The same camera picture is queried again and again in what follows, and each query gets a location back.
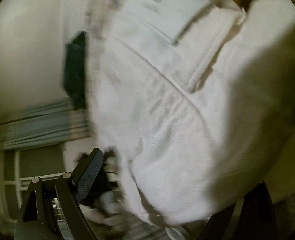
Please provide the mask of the white pants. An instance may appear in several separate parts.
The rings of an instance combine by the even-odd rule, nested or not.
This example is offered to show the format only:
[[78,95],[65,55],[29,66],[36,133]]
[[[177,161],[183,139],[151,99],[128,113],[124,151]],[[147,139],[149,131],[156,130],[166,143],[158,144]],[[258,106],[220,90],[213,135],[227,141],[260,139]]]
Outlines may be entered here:
[[265,182],[295,193],[295,5],[90,0],[88,102],[126,211],[205,219]]

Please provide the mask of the grey-green curtain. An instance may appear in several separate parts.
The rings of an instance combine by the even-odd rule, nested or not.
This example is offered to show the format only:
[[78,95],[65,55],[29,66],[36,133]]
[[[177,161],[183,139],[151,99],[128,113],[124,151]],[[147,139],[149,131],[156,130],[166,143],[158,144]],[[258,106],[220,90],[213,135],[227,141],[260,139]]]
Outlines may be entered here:
[[0,121],[0,151],[59,144],[91,136],[87,111],[70,99],[29,107]]

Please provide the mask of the dark green blanket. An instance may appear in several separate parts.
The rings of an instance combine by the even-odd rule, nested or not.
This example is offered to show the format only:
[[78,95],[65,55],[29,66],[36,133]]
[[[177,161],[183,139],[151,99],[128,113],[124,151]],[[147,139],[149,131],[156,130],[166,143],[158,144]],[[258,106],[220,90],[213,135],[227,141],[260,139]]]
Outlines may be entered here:
[[86,109],[85,59],[86,33],[80,31],[66,44],[63,89],[73,103],[74,110]]

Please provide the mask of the window with white frame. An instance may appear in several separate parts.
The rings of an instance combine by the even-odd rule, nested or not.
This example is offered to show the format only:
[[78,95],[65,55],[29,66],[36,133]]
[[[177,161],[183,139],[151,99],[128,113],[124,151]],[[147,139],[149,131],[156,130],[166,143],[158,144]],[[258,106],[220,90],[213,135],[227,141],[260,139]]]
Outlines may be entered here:
[[56,144],[2,152],[1,199],[5,221],[16,222],[32,178],[54,179],[66,171],[64,150],[64,144]]

